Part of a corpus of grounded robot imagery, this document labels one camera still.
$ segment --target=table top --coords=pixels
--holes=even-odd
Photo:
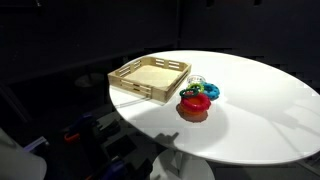
[[[148,56],[192,64],[220,89],[201,123],[181,118],[180,90],[160,105],[110,86],[112,103],[134,127],[164,146],[211,161],[268,165],[296,161],[320,150],[320,97],[297,78],[263,63],[204,51]]]

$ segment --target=white base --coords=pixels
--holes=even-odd
[[[165,150],[153,162],[150,180],[214,180],[205,160],[173,150]]]

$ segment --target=blue ring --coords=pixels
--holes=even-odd
[[[215,100],[219,98],[220,90],[217,86],[210,83],[202,83],[204,86],[204,94],[210,98],[210,100]]]

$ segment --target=floor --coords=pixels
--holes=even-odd
[[[46,84],[50,88],[46,88],[46,92],[43,93],[43,95],[53,95],[53,97],[48,98],[51,100],[51,105],[50,103],[40,104],[40,106],[39,104],[36,104],[36,108],[31,108],[33,109],[33,112],[37,112],[36,110],[38,107],[38,111],[41,110],[41,113],[39,113],[41,115],[39,115],[37,119],[29,124],[21,124],[18,122],[18,118],[15,114],[10,112],[11,110],[7,108],[7,106],[2,105],[0,108],[3,110],[4,114],[7,113],[3,117],[8,117],[9,120],[0,120],[0,127],[22,146],[27,145],[39,136],[47,138],[50,143],[50,148],[49,156],[47,158],[48,172],[45,178],[46,180],[85,179],[92,171],[88,163],[87,155],[81,144],[68,145],[63,141],[64,130],[82,113],[93,111],[100,116],[110,114],[112,105],[110,103],[104,104],[104,86],[98,86],[95,87],[96,89],[91,90],[82,89],[80,91],[79,89],[75,90],[74,87],[67,89],[67,87],[71,86],[65,86],[65,83],[62,80],[59,81],[59,78],[55,77],[53,78],[53,81],[60,82],[60,85],[54,86],[56,88],[54,89],[54,87],[50,86],[50,83],[52,82],[46,81],[48,81],[48,79],[45,81],[43,80],[41,86],[34,86],[34,91],[31,91],[34,92],[33,95],[36,97],[39,88]],[[18,89],[23,92],[24,87],[33,87],[30,86],[30,84],[32,85],[32,83],[20,85]],[[33,102],[46,103],[46,101],[43,100],[43,96],[40,96],[36,100],[29,97],[29,102],[30,99]],[[148,157],[153,161],[157,155],[165,149],[151,139],[139,134],[136,129],[130,127],[125,121],[121,120],[121,118],[119,118],[119,121],[121,122],[122,130],[118,135],[113,137],[114,140],[121,137],[123,134],[127,134],[136,146],[139,147],[136,150],[135,156],[128,156],[126,158],[132,158],[137,164],[141,163],[141,159],[145,157]],[[297,163],[264,167],[231,166],[215,162],[208,163],[217,180],[320,180],[319,176],[301,167]],[[320,163],[316,163],[314,167],[320,169]]]

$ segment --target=wooden tray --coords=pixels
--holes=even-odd
[[[109,73],[108,79],[112,86],[166,103],[190,71],[191,64],[145,56]]]

